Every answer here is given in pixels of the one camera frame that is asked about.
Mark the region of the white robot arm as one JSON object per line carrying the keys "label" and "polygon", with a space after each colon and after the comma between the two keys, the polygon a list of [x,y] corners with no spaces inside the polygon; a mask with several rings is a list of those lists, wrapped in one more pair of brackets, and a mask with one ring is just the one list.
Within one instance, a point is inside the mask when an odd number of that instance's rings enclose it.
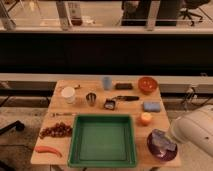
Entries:
{"label": "white robot arm", "polygon": [[205,105],[175,119],[167,135],[178,143],[191,142],[213,157],[213,105]]}

